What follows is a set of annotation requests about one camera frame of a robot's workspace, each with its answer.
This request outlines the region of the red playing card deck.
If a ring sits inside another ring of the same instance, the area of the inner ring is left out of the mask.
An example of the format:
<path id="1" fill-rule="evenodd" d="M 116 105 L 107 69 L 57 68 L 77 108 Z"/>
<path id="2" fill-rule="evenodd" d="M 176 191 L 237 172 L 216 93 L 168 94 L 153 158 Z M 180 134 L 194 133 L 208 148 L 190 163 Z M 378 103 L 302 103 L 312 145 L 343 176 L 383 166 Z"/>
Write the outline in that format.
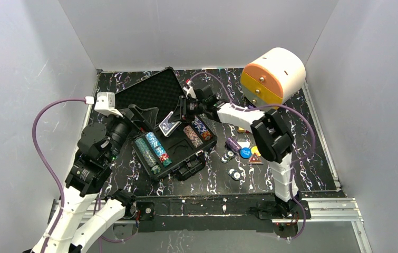
<path id="1" fill-rule="evenodd" d="M 237 128 L 237 132 L 238 133 L 250 133 L 248 130 L 240 128 L 240 127 Z"/>

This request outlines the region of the yellow dealer button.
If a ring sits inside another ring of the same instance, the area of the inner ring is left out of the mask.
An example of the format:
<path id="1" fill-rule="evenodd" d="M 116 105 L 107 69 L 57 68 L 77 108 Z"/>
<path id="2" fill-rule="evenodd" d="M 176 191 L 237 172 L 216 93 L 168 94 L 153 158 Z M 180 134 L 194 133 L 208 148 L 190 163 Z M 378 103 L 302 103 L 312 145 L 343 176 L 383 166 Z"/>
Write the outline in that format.
<path id="1" fill-rule="evenodd" d="M 261 156 L 257 146 L 251 147 L 251 152 L 252 152 L 252 154 L 256 154 L 259 157 Z"/>

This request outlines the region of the red triangle card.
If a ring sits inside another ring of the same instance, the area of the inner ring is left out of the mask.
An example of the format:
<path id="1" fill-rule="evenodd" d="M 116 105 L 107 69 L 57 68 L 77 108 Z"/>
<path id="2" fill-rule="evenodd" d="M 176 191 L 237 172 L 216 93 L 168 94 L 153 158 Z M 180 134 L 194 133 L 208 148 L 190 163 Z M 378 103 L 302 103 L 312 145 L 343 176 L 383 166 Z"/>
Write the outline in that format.
<path id="1" fill-rule="evenodd" d="M 253 153 L 251 155 L 251 157 L 249 158 L 248 163 L 250 163 L 250 164 L 263 164 L 264 162 L 262 161 L 260 156 L 258 156 L 256 153 Z"/>

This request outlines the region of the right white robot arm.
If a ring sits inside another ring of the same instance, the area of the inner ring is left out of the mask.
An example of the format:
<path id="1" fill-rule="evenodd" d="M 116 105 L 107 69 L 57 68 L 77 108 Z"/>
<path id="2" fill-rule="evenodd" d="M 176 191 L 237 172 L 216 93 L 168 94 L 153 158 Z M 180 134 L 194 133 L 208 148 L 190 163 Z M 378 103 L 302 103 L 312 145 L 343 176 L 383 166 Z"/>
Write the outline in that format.
<path id="1" fill-rule="evenodd" d="M 249 131 L 261 156 L 271 168 L 274 183 L 274 212 L 281 216 L 305 213 L 301 195 L 295 181 L 295 160 L 292 159 L 295 141 L 290 127 L 277 111 L 277 104 L 258 108 L 237 106 L 218 98 L 206 85 L 193 89 L 186 85 L 185 94 L 179 96 L 176 108 L 164 122 L 191 123 L 200 114 L 216 122 L 231 124 Z"/>

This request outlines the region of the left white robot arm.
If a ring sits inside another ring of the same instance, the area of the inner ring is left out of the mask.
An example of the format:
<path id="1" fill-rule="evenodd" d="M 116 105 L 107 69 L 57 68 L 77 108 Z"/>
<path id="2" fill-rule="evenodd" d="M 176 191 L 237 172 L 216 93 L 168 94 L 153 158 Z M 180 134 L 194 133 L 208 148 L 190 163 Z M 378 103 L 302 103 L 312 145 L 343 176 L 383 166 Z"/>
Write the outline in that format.
<path id="1" fill-rule="evenodd" d="M 107 124 L 87 125 L 77 143 L 77 157 L 65 182 L 60 203 L 44 234 L 29 252 L 87 252 L 102 234 L 123 218 L 135 203 L 135 196 L 117 190 L 88 221 L 84 214 L 97 199 L 112 173 L 124 143 L 142 130 L 153 129 L 159 109 L 142 109 L 134 104 L 110 115 Z"/>

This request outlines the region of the blue playing card deck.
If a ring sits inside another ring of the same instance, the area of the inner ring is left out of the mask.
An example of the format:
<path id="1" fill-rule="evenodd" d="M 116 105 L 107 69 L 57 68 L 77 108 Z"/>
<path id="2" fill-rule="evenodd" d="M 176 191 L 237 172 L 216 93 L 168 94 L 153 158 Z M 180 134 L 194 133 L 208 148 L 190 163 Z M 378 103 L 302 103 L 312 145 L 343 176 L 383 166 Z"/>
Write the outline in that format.
<path id="1" fill-rule="evenodd" d="M 159 129 L 161 130 L 162 134 L 165 137 L 169 137 L 174 130 L 181 124 L 181 121 L 173 121 L 170 122 L 173 115 L 173 112 L 170 112 L 158 125 Z"/>

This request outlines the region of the purple poker chip stack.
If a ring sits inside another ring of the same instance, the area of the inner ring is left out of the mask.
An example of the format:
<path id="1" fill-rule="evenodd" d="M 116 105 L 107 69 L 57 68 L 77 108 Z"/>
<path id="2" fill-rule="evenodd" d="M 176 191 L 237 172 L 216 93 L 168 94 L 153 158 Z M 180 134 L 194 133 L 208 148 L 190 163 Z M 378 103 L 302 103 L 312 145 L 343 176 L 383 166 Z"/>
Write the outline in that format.
<path id="1" fill-rule="evenodd" d="M 238 153 L 241 150 L 241 146 L 233 138 L 228 138 L 225 141 L 226 147 L 234 153 Z"/>

